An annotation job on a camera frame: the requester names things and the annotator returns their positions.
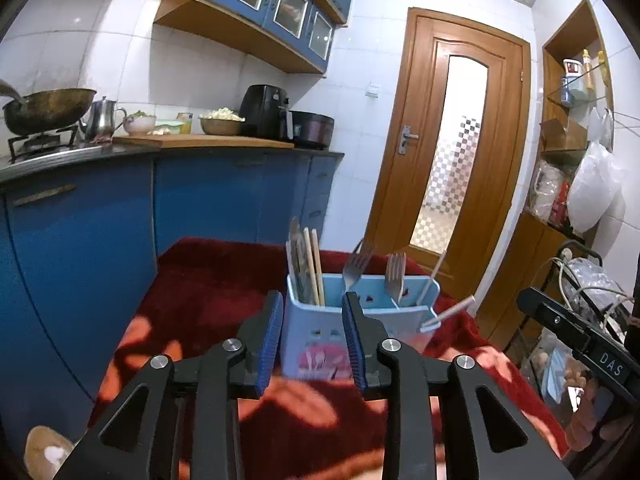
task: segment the utensil holder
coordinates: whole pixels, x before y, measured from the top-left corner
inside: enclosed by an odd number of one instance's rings
[[[433,305],[440,294],[435,280],[427,291],[424,304],[415,304],[428,276],[406,276],[404,293],[396,308],[385,292],[385,277],[365,275],[351,289],[360,298],[364,314],[379,319],[389,337],[413,346],[422,353],[433,333],[420,333],[422,323],[436,317]],[[291,280],[287,276],[287,299],[280,341],[280,361],[285,377],[299,380],[331,380],[351,377],[349,354],[342,328],[342,297],[344,282],[341,274],[323,274],[325,303],[329,306],[305,304],[294,299]]]

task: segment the red fleece cloth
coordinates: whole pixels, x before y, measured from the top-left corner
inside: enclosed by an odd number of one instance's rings
[[[324,272],[342,272],[347,254],[321,251]],[[386,258],[374,256],[367,274],[384,274]],[[91,423],[154,354],[174,360],[203,354],[235,336],[258,312],[271,289],[285,291],[284,248],[184,238],[159,259],[159,272],[124,335],[98,394]],[[407,261],[408,275],[423,274]],[[441,294],[436,311],[456,301]],[[504,354],[480,337],[466,313],[446,320],[424,354],[451,361],[473,356],[527,415],[556,453],[567,450],[551,413]],[[432,397],[434,434],[440,413]],[[188,410],[193,415],[193,407]],[[364,402],[351,381],[303,383],[274,376],[261,400],[239,401],[242,457],[247,480],[347,479],[382,466],[386,404]],[[191,421],[185,426],[180,477],[188,477]],[[442,460],[442,447],[436,450]]]

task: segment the metal teapot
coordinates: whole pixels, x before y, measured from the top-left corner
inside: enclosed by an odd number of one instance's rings
[[[109,142],[113,133],[122,126],[122,122],[114,126],[116,112],[122,111],[124,116],[127,116],[127,111],[124,108],[116,108],[116,101],[107,99],[106,95],[102,96],[100,101],[94,101],[89,110],[88,122],[79,120],[86,142]]]

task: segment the cutting board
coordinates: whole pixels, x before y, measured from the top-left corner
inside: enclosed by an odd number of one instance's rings
[[[225,146],[239,148],[282,148],[290,150],[293,144],[279,140],[255,139],[255,137],[217,136],[217,135],[142,135],[113,137],[115,144],[136,144],[157,146],[158,148],[206,148],[208,146]]]

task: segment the blue gripper pad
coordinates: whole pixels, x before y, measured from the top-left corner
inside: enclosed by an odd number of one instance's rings
[[[347,341],[347,351],[349,352],[353,382],[356,384],[358,389],[363,392],[367,388],[367,378],[365,375],[365,354],[362,349],[360,333],[358,332],[355,319],[355,316],[358,314],[364,317],[357,295],[355,293],[345,294],[342,297],[342,325],[344,328],[344,338]]]
[[[271,315],[264,330],[262,346],[258,354],[258,369],[255,381],[255,389],[259,396],[262,396],[273,372],[273,364],[278,351],[280,332],[282,330],[282,318],[284,316],[284,302],[282,294],[271,290],[265,300],[264,309],[271,309]]]

